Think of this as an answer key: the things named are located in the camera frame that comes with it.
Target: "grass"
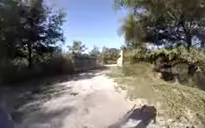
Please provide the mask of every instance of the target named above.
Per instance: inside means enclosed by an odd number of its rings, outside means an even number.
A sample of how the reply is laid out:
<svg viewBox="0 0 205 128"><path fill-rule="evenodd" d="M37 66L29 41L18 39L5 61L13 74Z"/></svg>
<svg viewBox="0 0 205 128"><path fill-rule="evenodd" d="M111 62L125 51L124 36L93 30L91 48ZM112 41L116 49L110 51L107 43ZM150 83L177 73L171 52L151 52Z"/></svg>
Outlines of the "grass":
<svg viewBox="0 0 205 128"><path fill-rule="evenodd" d="M168 83L159 79L153 65L147 63L114 67L108 74L127 89L133 99L145 99L148 103L159 103L168 117L189 119L192 114L205 125L205 92L179 83Z"/></svg>

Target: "blue sky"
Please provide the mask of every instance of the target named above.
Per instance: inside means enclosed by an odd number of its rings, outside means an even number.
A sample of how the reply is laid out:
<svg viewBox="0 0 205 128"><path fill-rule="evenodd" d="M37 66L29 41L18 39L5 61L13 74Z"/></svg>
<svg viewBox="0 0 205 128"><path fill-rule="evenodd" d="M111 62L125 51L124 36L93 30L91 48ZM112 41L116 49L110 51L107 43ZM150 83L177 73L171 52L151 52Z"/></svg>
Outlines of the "blue sky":
<svg viewBox="0 0 205 128"><path fill-rule="evenodd" d="M119 48L124 43L118 29L126 11L115 11L113 0L53 0L53 6L67 12L66 46L73 40L82 41L88 50L94 45Z"/></svg>

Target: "sandy path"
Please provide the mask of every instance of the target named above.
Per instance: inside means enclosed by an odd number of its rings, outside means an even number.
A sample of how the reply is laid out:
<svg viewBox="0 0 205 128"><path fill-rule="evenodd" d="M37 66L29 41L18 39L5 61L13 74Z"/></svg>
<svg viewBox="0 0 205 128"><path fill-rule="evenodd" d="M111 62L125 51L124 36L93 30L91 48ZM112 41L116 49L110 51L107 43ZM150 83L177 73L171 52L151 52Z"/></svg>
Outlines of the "sandy path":
<svg viewBox="0 0 205 128"><path fill-rule="evenodd" d="M114 86L102 72L83 73L72 81L55 84L47 90L50 98L38 98L19 108L24 114L17 127L107 128L132 107ZM44 98L45 94L35 97Z"/></svg>

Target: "bush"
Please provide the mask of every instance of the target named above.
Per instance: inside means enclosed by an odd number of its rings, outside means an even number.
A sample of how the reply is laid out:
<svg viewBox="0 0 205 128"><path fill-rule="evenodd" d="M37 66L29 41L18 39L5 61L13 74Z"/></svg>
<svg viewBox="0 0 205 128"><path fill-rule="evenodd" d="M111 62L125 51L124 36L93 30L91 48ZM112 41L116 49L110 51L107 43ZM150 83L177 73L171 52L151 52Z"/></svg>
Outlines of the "bush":
<svg viewBox="0 0 205 128"><path fill-rule="evenodd" d="M180 46L173 49L126 51L124 60L131 64L149 62L162 73L164 80L178 80L181 84L205 90L205 52Z"/></svg>
<svg viewBox="0 0 205 128"><path fill-rule="evenodd" d="M73 73L71 59L58 56L41 64L28 67L7 64L0 68L0 81L4 84L19 83L34 78Z"/></svg>

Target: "fence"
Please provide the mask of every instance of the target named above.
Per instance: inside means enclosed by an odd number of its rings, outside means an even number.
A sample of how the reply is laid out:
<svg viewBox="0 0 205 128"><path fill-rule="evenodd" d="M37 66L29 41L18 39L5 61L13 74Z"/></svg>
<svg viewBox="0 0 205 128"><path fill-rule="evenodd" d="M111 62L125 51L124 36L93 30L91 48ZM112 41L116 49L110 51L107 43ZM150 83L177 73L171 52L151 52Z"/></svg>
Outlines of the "fence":
<svg viewBox="0 0 205 128"><path fill-rule="evenodd" d="M97 68L99 63L96 58L76 56L73 58L73 65L74 70L78 72Z"/></svg>

